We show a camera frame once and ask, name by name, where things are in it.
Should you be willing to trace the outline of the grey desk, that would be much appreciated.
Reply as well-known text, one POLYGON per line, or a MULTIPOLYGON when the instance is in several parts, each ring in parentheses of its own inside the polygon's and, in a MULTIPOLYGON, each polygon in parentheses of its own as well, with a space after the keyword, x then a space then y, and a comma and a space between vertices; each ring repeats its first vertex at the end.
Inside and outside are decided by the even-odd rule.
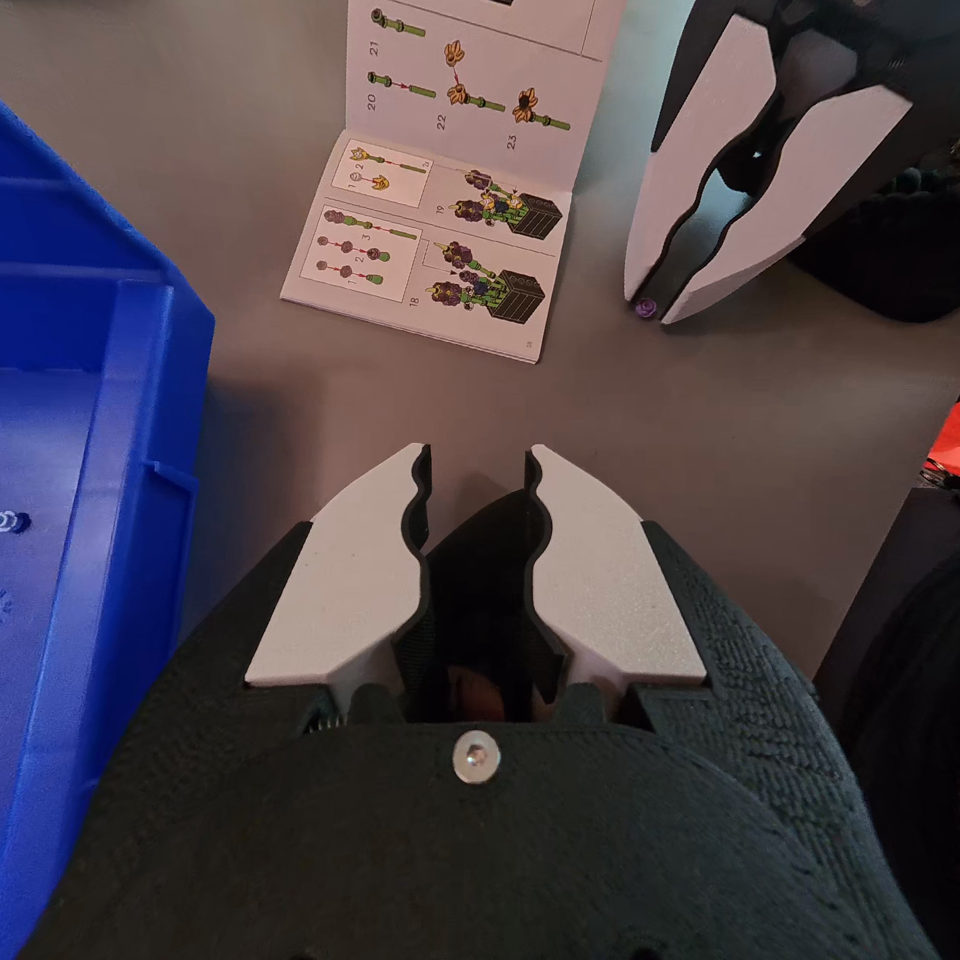
POLYGON ((345 2, 2 2, 2 100, 215 316, 182 639, 294 522, 431 445, 430 544, 543 443, 660 523, 812 676, 958 395, 958 317, 780 261, 659 328, 623 256, 690 2, 629 2, 534 365, 281 300, 345 119, 345 2))

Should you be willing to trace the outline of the instruction booklet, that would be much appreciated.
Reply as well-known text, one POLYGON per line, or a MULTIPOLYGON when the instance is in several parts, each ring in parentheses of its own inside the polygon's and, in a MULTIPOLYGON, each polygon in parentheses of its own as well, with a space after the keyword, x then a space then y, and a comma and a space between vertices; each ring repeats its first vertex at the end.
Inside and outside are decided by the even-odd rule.
POLYGON ((350 1, 291 304, 536 364, 623 1, 350 1))

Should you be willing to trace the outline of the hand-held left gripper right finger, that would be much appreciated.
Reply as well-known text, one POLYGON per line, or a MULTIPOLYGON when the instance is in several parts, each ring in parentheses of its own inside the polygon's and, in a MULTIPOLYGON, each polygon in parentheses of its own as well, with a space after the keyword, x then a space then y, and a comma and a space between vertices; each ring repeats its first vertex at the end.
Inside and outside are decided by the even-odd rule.
POLYGON ((697 650, 641 516, 544 444, 525 455, 532 553, 524 569, 524 655, 534 689, 557 704, 572 685, 615 710, 633 684, 701 687, 697 650))

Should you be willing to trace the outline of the blue storage bin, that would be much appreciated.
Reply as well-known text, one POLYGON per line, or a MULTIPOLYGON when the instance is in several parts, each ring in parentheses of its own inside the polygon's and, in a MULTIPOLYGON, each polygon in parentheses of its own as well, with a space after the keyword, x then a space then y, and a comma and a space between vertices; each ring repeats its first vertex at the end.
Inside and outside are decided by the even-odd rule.
POLYGON ((214 317, 1 107, 1 952, 179 634, 214 317))

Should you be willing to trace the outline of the orange traffic cone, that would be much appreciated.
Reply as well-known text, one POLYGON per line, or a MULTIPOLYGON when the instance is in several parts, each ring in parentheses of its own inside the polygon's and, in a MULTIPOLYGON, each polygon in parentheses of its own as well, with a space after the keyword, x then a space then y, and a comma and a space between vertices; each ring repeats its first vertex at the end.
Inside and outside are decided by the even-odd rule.
POLYGON ((918 475, 921 486, 959 492, 959 402, 951 407, 918 475))

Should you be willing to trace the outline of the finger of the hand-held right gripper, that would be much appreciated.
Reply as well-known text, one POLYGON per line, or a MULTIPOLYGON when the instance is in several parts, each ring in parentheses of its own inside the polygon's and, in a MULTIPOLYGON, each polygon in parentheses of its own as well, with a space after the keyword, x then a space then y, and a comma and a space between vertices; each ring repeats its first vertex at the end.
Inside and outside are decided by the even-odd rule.
POLYGON ((817 216, 912 106, 883 85, 812 105, 784 140, 766 189, 727 226, 662 323, 677 323, 717 304, 800 246, 817 216))
POLYGON ((772 14, 690 14, 654 129, 626 248, 623 289, 638 297, 696 210, 717 162, 774 98, 772 14))

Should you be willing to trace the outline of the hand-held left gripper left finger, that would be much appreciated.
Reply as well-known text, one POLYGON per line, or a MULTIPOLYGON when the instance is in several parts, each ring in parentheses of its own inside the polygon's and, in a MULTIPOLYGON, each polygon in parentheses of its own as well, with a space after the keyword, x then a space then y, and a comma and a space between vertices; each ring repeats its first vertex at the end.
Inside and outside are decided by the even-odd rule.
POLYGON ((314 515, 247 685, 324 686, 341 710, 366 684, 416 696, 433 645, 423 554, 431 467, 430 445, 409 443, 314 515))

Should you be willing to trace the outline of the black wrist rest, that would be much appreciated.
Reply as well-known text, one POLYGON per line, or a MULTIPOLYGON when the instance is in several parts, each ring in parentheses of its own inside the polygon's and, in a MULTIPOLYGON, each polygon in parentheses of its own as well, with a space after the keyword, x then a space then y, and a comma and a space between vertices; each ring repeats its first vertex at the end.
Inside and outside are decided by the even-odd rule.
POLYGON ((789 253, 834 292, 922 325, 959 307, 959 143, 903 170, 789 253))

